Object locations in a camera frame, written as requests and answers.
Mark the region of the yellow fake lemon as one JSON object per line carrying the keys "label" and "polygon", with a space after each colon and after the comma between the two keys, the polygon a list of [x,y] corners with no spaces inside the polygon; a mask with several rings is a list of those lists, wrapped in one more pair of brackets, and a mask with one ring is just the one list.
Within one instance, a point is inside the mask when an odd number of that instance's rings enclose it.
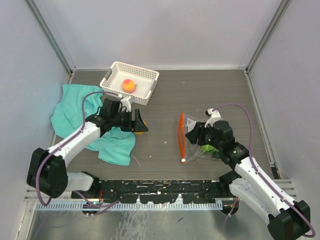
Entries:
{"label": "yellow fake lemon", "polygon": [[143,121],[143,124],[144,124],[145,128],[147,128],[147,130],[136,131],[136,132],[134,132],[136,135],[142,135],[142,134],[144,134],[144,133],[146,133],[146,132],[149,131],[149,129],[148,129],[148,127],[147,127],[147,123],[146,123],[145,121]]}

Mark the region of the clear zip bag orange seal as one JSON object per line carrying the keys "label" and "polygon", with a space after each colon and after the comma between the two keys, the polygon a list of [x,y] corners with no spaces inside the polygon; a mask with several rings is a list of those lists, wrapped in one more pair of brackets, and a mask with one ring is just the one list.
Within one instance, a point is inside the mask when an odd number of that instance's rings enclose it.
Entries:
{"label": "clear zip bag orange seal", "polygon": [[206,121],[201,122],[199,119],[184,112],[180,114],[177,135],[183,164],[199,159],[221,160],[216,148],[208,143],[198,143],[200,132],[205,123]]}

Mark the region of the fake peach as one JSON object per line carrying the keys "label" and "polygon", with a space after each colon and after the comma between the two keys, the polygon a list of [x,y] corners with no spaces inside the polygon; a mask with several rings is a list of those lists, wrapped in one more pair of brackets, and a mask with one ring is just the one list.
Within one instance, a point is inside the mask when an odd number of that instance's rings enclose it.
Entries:
{"label": "fake peach", "polygon": [[131,94],[136,90],[136,83],[132,79],[125,79],[122,81],[121,87],[125,93]]}

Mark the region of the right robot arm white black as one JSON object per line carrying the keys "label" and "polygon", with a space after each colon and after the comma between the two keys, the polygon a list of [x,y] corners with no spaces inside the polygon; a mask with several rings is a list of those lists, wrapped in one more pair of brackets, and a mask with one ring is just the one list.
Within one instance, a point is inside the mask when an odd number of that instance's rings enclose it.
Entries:
{"label": "right robot arm white black", "polygon": [[185,137],[193,145],[210,145],[221,160],[232,169],[220,177],[219,191],[244,201],[265,222],[275,240],[296,240],[311,231],[309,205],[282,190],[258,166],[249,150],[235,140],[229,123],[218,120],[213,125],[204,122],[187,124]]}

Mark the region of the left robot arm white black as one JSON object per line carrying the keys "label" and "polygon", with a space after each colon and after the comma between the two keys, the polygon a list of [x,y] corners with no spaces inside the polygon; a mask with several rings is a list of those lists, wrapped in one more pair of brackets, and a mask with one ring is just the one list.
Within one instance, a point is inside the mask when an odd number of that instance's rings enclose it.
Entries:
{"label": "left robot arm white black", "polygon": [[85,118],[74,133],[48,148],[37,148],[31,156],[26,183],[37,194],[46,194],[52,199],[64,192],[79,191],[88,198],[100,193],[98,177],[82,171],[67,172],[67,166],[83,149],[98,140],[113,128],[123,132],[148,132],[139,109],[131,111],[128,97],[121,100],[105,98],[99,111]]}

